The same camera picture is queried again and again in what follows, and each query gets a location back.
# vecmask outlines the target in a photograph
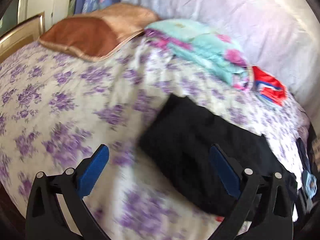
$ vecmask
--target pillow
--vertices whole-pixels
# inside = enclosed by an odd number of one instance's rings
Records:
[[[49,49],[98,62],[110,57],[157,20],[159,17],[149,9],[117,3],[66,18],[41,35],[39,42]]]

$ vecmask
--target blue gripper pad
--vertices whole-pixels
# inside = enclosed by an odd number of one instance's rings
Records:
[[[240,178],[215,146],[210,148],[209,161],[211,166],[218,172],[218,176],[228,194],[238,199],[241,194]]]
[[[91,159],[91,162],[77,181],[77,193],[80,198],[89,195],[92,191],[94,184],[109,160],[109,148],[105,145],[100,145],[89,159]]]

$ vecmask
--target bed sheet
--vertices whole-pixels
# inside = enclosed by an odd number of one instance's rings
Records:
[[[109,162],[84,201],[112,239],[207,239],[222,218],[189,203],[136,148],[171,92],[265,134],[301,187],[295,140],[307,139],[309,120],[291,95],[281,111],[269,110],[252,92],[228,87],[149,46],[145,37],[97,63],[34,42],[0,65],[0,180],[21,214],[37,172],[60,174],[106,144]],[[78,232],[62,199],[67,222]]]
[[[320,133],[320,23],[306,0],[122,0],[206,23],[286,85]]]

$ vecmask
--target floral bed sheet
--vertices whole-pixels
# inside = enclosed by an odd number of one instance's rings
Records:
[[[270,110],[252,92],[237,91],[201,67],[149,46],[145,37],[98,63],[34,42],[0,65],[0,180],[21,214],[26,215],[37,172],[60,174],[106,144],[109,162],[84,201],[112,239],[207,239],[223,218],[189,203],[136,147],[171,92],[265,134],[301,187],[295,141],[307,140],[309,119],[291,95],[281,111]],[[63,198],[59,201],[78,232]]]

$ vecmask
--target silver screw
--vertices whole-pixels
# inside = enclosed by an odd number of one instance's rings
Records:
[[[43,172],[42,172],[42,171],[38,172],[38,173],[37,173],[37,178],[40,179],[40,178],[42,178],[42,177],[43,177]]]
[[[276,173],[275,173],[275,177],[276,177],[277,179],[281,179],[281,178],[282,178],[282,175],[281,175],[281,173],[276,172]]]
[[[73,174],[73,172],[74,172],[73,168],[69,168],[69,169],[66,170],[66,174],[67,175],[71,175],[71,174]]]
[[[253,170],[251,170],[249,168],[246,168],[246,169],[244,169],[244,173],[247,174],[247,175],[252,175],[253,174]]]

